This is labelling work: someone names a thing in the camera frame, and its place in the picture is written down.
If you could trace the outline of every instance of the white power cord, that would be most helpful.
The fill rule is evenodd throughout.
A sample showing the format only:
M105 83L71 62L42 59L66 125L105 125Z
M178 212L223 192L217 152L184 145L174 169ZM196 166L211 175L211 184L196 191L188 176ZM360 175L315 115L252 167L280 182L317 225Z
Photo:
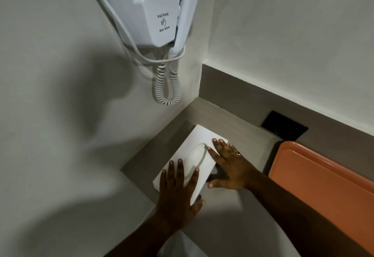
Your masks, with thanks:
M165 105L173 105L173 104L178 103L180 101L181 97L182 97L181 86L180 86L179 79L178 79L178 72L177 71L172 71L170 69L169 77L170 77L171 86L173 88L173 97L171 99L165 98L162 86L163 86L163 82L165 80L165 75L166 75L165 63L181 59L185 54L185 46L183 47L183 51L182 51L182 54L180 56L175 57L175 58L171 58L171 59L153 60L153 59L149 59L149 58L143 56L140 53L140 51L138 50L137 45L135 44L134 40L132 39L129 31L124 26L124 24L122 23L121 19L118 17L118 15L115 12L115 10L113 9L113 7L109 4L108 0L101 0L101 1L104 3L106 9L112 14L112 17L117 21L119 26L122 28L122 30L126 34L129 42L131 43L131 46L134 48L134 50L136 52L136 54L140 58L142 58L143 60L145 60L149 63L160 64L157 68L157 78L156 78L156 83L154 85L154 93L156 95L157 101L159 103L162 103L162 104L165 104Z

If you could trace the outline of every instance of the white wall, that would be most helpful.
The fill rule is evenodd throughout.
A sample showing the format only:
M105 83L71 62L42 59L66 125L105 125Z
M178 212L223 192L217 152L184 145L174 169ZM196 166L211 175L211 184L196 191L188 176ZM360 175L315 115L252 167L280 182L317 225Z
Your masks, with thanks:
M374 135L373 0L215 0L206 64Z
M199 1L165 107L96 0L0 0L0 256L101 256L143 220L120 167L197 97L212 12Z

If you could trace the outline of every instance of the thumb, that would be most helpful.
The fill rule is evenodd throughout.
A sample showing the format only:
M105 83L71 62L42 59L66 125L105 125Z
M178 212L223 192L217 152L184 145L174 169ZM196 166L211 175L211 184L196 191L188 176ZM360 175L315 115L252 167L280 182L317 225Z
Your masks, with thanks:
M205 205L205 200L200 199L191 206L191 212L194 217L200 212L203 205Z
M229 188L229 181L226 179L214 179L208 184L208 188Z

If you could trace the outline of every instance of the oval opening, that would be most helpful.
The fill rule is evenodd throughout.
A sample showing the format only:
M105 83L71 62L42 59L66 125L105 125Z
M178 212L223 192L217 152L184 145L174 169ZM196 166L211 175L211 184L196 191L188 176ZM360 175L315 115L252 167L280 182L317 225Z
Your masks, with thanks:
M207 152L207 146L204 143L200 143L194 146L194 148L187 155L187 158L183 160L185 184L189 182L195 168L200 167Z

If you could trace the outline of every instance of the hand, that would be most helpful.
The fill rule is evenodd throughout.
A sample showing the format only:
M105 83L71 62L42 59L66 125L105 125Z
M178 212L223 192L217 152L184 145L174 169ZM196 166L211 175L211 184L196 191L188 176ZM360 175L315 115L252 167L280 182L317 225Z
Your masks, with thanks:
M169 162L169 170L162 170L160 179L160 198L157 202L156 213L152 217L161 231L167 235L172 235L175 231L186 226L196 217L205 201L201 196L197 198L195 204L190 206L192 193L196 188L199 178L199 169L196 168L189 183L183 187L184 168L183 161L178 160L176 177L174 173L174 162Z
M247 161L238 150L230 144L229 146L220 139L213 139L213 145L218 154L210 147L208 152L213 160L225 171L228 179L215 179L208 184L208 188L223 187L227 189L250 188L251 179L261 174L249 161Z

